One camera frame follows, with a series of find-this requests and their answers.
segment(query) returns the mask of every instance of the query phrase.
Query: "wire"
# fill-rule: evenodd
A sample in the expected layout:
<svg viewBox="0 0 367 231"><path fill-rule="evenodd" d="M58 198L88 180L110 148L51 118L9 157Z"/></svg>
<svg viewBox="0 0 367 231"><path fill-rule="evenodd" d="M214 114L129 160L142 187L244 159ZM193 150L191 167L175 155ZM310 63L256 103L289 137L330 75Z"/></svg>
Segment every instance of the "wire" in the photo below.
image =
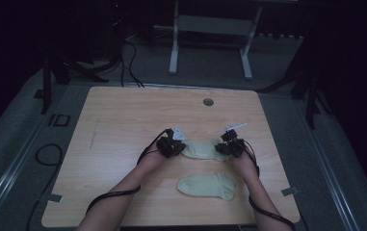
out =
<svg viewBox="0 0 367 231"><path fill-rule="evenodd" d="M141 156L139 157L138 159L138 162L136 163L136 165L139 164L139 162L141 161L141 159L149 154L149 153L152 153L152 152L155 152L155 151L158 151L158 150L154 150L154 151L150 151L148 152L147 150L149 149L149 147L151 145L153 145L157 140L159 140L159 138L164 134L166 133L167 130L164 130L163 132L161 132L156 138L155 140L153 140L153 142L150 143L149 146L147 146L144 151L142 152ZM118 191L118 192L106 192L98 197L96 197L91 203L90 205L88 206L88 209L87 209L87 212L86 214L90 211L90 209L93 207L93 205L95 205L97 202L103 200L103 199L106 199L106 198L111 198L111 197L116 197L116 196L122 196L122 195L129 195L129 194L134 194L134 193L137 193L141 190L141 186L138 186L138 188L134 189L134 190L130 190L130 191Z"/></svg>
<svg viewBox="0 0 367 231"><path fill-rule="evenodd" d="M149 152L146 152L146 154L149 154L149 153L152 153L152 152L157 152L157 151L162 151L163 149L157 149L157 150L153 150L153 151L149 151Z"/></svg>
<svg viewBox="0 0 367 231"><path fill-rule="evenodd" d="M144 84L139 79L137 79L135 77L135 75L132 73L132 63L133 63L133 61L136 57L136 53L137 53L136 46L134 44L132 44L131 42L129 42L129 41L125 41L125 43L132 46L133 50L134 50L132 59L129 63L129 73L130 73L131 77L135 80L135 82L137 83L138 87L140 87L140 84L141 84L141 87L144 88Z"/></svg>
<svg viewBox="0 0 367 231"><path fill-rule="evenodd" d="M137 53L137 50L136 50L136 46L128 41L125 41L125 44L128 44L130 46L133 47L134 49L134 53L132 55L132 58L131 58L131 61L129 62L129 67L126 67L125 66L125 61L123 59L123 56L120 55L120 63L122 64L122 71L120 73L120 84L123 86L123 75L125 73L125 70L127 70L131 76L131 78L134 80L134 82L136 83L136 85L138 86L138 88L142 87L144 88L144 83L142 83L138 78L135 77L135 75L132 73L132 63L136 57L136 53Z"/></svg>
<svg viewBox="0 0 367 231"><path fill-rule="evenodd" d="M240 229L240 231L242 231L243 230L243 228L252 228L252 229L256 229L256 228L258 228L256 225L254 225L254 224L247 224L247 225L241 225L241 224L239 224L238 225L238 228Z"/></svg>
<svg viewBox="0 0 367 231"><path fill-rule="evenodd" d="M57 147L57 149L59 150L59 154L60 154L60 159L57 163L46 163L46 162L43 162L40 158L39 158L39 154L40 152L42 151L42 149L44 149L45 147L49 147L49 146L54 146L54 147ZM53 181L53 179L55 178L55 176L57 175L58 173L58 170L60 169L60 166L61 164L63 163L63 160L64 160L64 153L63 153L63 150L62 148L55 144L55 143L49 143L49 144L46 144L44 146L42 146L41 148L39 148L39 150L37 150L36 152L36 161L43 165L43 166L47 166L47 167L53 167L55 166L55 170L54 170L54 173L51 175L50 179L48 180L47 184L44 186L44 189L42 190L41 192L41 195L39 196L39 198L37 199L37 201L35 202L35 204L33 205L33 208L31 210L31 213L30 213L30 216L27 218L27 224L26 224L26 230L30 230L30 224L31 224L31 220L33 218L33 214L34 212L36 211L36 208L37 206L39 205L39 202L41 201L41 198L43 195L45 195L45 193L47 192L47 189L48 187L50 186L51 182Z"/></svg>
<svg viewBox="0 0 367 231"><path fill-rule="evenodd" d="M244 141L244 142L245 142L245 143L249 146L249 148L251 149L251 153L252 153L252 155L254 156L254 158L252 158L251 153L249 153L249 152L247 151L247 149L246 149L246 148L243 148L243 150L248 154L249 158L250 158L250 159L252 160L252 162L254 163L254 165L255 165L255 169L256 169L257 174L258 174L258 176L259 176L260 171L259 171L259 166L257 165L257 162L256 162L256 158L255 158L254 150L252 149L251 144L249 144L247 141ZM294 225L294 223L293 223L293 222L291 222L289 219L284 218L284 217L282 217L282 216L280 216L280 215L273 214L273 213L271 213L271 212L268 212L268 211L263 210L263 209L261 209L260 207L258 207L258 206L257 206L257 205L252 201L251 195L249 196L249 205L250 205L254 210L256 210L258 213L260 213L260 214L262 214L262 215L265 215L265 216L268 216L268 217L270 217L270 218L276 219L276 220L278 220L278 221L280 221L280 222L283 222L283 223L285 223L285 224L289 225L289 227L290 227L293 231L295 230L295 225Z"/></svg>

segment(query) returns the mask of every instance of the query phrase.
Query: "electrical cord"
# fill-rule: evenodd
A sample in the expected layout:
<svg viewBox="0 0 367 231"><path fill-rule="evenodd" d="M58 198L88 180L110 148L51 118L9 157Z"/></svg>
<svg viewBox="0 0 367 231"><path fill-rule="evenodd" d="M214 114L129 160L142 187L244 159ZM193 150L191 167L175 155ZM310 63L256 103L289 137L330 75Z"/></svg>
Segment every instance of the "electrical cord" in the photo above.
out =
<svg viewBox="0 0 367 231"><path fill-rule="evenodd" d="M150 143L149 146L147 146L144 151L142 152L141 156L138 158L138 162L136 163L136 165L139 164L139 162L142 160L142 158L149 154L149 153L152 153L154 151L150 151L148 152L147 150L150 148L151 145L153 145L157 140L159 140L159 138L166 133L166 129L161 132L156 138L155 140L153 140L153 142ZM93 205L95 205L97 202L103 200L103 199L106 199L106 198L110 198L110 197L115 197L115 196L121 196L121 195L129 195L129 194L134 194L134 193L137 193L141 190L141 186L138 186L138 188L134 189L134 190L130 190L130 191L118 191L118 192L106 192L106 193L103 193L102 195L98 196L97 198L95 198L91 203L90 205L88 206L88 209L87 209L87 212L86 214L90 211L90 209L93 207Z"/></svg>
<svg viewBox="0 0 367 231"><path fill-rule="evenodd" d="M252 149L252 146L247 142L247 141L244 141L248 146L249 146L249 148L251 149L251 152L252 152L252 155L254 155L255 156L255 153L254 153L254 150ZM258 174L258 176L259 176L259 174L260 174L260 171L259 171L259 166L257 165L257 163L256 163L256 158L252 158L252 156L251 156L251 153L249 153L248 151L247 151L247 149L246 148L243 148L243 151L245 151L246 153L247 153L247 155L249 156L249 158L252 160L252 162L254 163L254 165L255 165L255 169L256 169L256 171L257 171L257 174ZM268 216L268 217L270 217L270 218L273 218L273 219L275 219L275 220L278 220L278 221L280 221L280 222L283 222L283 223L285 223L285 224L287 224L293 231L294 230L296 230L295 229L295 225L294 225L294 223L293 222L291 222L289 219L287 219L287 218L284 218L284 217L282 217L282 216L280 216L280 215L276 215L276 214L273 214L273 213L271 213L271 212L268 212L268 211L266 211L266 210L263 210L263 209L261 209L260 207L258 207L253 201L252 201L252 198L251 198L251 195L249 195L249 205L254 209L254 210L256 210L258 213L260 213L260 214L262 214L262 215L265 215L265 216Z"/></svg>
<svg viewBox="0 0 367 231"><path fill-rule="evenodd" d="M132 44L131 42L129 42L129 41L125 41L125 44L128 44L128 45L132 46L132 48L134 49L134 52L133 52L131 61L129 62L129 67L125 66L125 61L123 59L123 56L120 56L120 63L122 64L122 71L120 73L120 84L123 86L123 75L124 75L125 70L128 70L131 78L137 84L138 88L140 88L140 87L144 88L144 83L142 83L138 78L136 78L135 75L132 72L132 63L135 60L136 53L137 53L136 46L134 44Z"/></svg>
<svg viewBox="0 0 367 231"><path fill-rule="evenodd" d="M49 147L49 146L56 147L59 150L60 159L59 159L59 161L57 163L46 163L46 162L42 161L39 158L39 154L42 151L42 149L44 149L46 147ZM56 177L56 175L58 173L58 170L60 169L60 166L63 163L63 160L64 160L64 152L63 152L62 148L59 145L55 144L55 143L48 143L48 144L42 146L41 148L39 148L39 150L37 150L37 152L36 152L36 161L39 164L41 164L43 166L47 166L47 167L56 167L56 168L54 169L54 173L51 175L51 177L48 180L47 184L44 186L44 189L42 190L41 195L39 196L39 198L37 199L37 201L33 205L33 208L31 210L30 216L27 218L26 230L30 230L30 224L31 224L31 220L33 218L33 214L36 211L36 208L38 207L39 202L41 201L42 196L45 195L45 193L47 192L47 189L50 186L51 182Z"/></svg>

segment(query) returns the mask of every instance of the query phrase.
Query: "hand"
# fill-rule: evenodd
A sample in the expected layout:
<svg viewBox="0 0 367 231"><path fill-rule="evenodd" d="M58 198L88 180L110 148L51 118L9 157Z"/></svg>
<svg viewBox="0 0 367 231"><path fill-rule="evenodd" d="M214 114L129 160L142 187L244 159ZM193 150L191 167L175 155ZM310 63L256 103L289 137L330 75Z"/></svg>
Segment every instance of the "hand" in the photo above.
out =
<svg viewBox="0 0 367 231"><path fill-rule="evenodd" d="M249 151L248 148L246 148L247 152L250 154L251 158L254 158L255 155ZM240 174L240 176L247 180L250 177L257 177L258 173L256 170L256 167L254 163L252 162L252 159L249 157L249 155L244 151L240 157L236 158L234 156L228 157L228 162L231 163L234 168L236 169L237 173Z"/></svg>

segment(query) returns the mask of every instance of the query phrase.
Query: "table top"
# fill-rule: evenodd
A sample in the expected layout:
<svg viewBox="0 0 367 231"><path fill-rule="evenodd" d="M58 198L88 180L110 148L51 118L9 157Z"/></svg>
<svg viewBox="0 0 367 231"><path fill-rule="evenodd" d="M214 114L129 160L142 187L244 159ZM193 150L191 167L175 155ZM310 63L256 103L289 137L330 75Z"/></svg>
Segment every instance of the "table top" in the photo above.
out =
<svg viewBox="0 0 367 231"><path fill-rule="evenodd" d="M214 104L204 105L205 98ZM285 218L297 222L300 215L293 195L281 192L289 183L254 91L93 87L52 191L64 198L61 203L48 202L42 224L77 226L90 202L119 182L166 128L179 126L190 141L211 141L223 134L223 128L243 122L247 125L236 132L252 145L269 196ZM188 196L176 187L187 176L216 172L235 181L232 200ZM229 163L180 154L145 179L121 225L255 223L248 196Z"/></svg>

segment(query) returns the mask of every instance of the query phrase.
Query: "table leg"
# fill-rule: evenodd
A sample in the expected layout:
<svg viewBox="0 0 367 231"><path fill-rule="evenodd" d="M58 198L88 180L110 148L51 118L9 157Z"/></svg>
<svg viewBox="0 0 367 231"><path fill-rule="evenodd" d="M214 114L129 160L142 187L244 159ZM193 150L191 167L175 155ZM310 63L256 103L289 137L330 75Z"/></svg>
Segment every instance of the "table leg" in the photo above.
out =
<svg viewBox="0 0 367 231"><path fill-rule="evenodd" d="M42 61L42 111L45 115L51 105L51 65L48 56Z"/></svg>
<svg viewBox="0 0 367 231"><path fill-rule="evenodd" d="M249 26L247 44L244 48L240 49L241 63L243 64L244 76L247 80L252 79L251 68L249 67L249 49L251 47L252 39L254 38L255 35L255 29L257 27L261 12L262 7L259 7L257 9L253 22Z"/></svg>
<svg viewBox="0 0 367 231"><path fill-rule="evenodd" d="M179 1L174 1L174 25L173 25L173 48L171 49L169 73L175 74L177 71L177 58L179 55L178 39L178 19L179 19Z"/></svg>

